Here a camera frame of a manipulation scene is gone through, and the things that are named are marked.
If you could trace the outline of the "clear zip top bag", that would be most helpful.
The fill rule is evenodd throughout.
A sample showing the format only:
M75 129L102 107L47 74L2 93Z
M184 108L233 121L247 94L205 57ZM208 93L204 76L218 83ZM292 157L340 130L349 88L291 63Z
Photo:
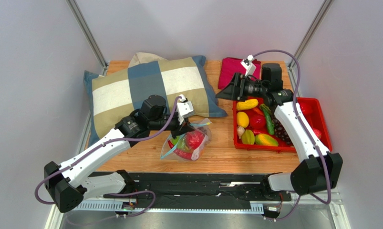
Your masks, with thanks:
M211 142L211 120L205 118L191 123L193 131L173 138L169 135L162 146L161 160L176 160L182 162L197 161L202 156L205 147Z

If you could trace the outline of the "purple grape bunch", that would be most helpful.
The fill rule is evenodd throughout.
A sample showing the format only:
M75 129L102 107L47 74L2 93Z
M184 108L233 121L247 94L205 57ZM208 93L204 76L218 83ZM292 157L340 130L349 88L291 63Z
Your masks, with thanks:
M274 135L277 138L279 138L281 141L283 141L286 145L288 145L288 146L293 145L286 129L281 124L281 122L276 118L273 118L272 121L273 121L273 125L274 125Z

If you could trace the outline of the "red apple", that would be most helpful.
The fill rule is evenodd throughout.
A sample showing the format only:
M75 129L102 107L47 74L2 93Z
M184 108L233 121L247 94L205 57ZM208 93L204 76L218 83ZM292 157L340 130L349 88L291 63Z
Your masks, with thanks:
M255 114L249 117L249 124L253 129L261 129L266 126L266 119L260 114Z

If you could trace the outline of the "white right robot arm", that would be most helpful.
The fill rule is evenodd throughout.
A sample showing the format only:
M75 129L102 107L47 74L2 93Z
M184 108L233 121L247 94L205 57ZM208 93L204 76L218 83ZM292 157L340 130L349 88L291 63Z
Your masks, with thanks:
M343 159L331 153L316 136L305 119L294 93L283 87L282 69L278 63L261 67L261 79L235 73L231 82L216 94L218 99L242 102L249 97L261 98L281 122L299 157L300 164L291 173L265 176L267 192L289 191L298 195L314 195L336 188Z

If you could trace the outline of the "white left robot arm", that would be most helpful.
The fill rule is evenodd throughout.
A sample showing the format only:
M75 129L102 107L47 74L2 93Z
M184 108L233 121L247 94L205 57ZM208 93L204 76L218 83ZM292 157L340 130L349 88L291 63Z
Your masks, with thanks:
M94 145L65 162L51 161L44 167L44 180L40 185L45 186L51 196L50 204L66 213L89 198L133 195L135 182L125 170L104 176L93 176L93 172L115 155L163 131L170 131L174 137L193 131L188 118L194 113L192 102L184 95L175 99L169 114L165 98L149 96L141 108L122 118Z

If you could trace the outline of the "red chili pepper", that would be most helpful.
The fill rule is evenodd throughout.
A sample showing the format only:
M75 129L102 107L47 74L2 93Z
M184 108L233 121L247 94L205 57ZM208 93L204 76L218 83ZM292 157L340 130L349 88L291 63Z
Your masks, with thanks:
M183 151L181 149L174 149L174 144L172 143L171 140L168 140L168 145L170 147L170 149L173 149L173 153L175 155L177 155L178 157L182 158L182 159L185 159L185 160L192 160L192 153L189 153L189 152L186 152L186 151Z

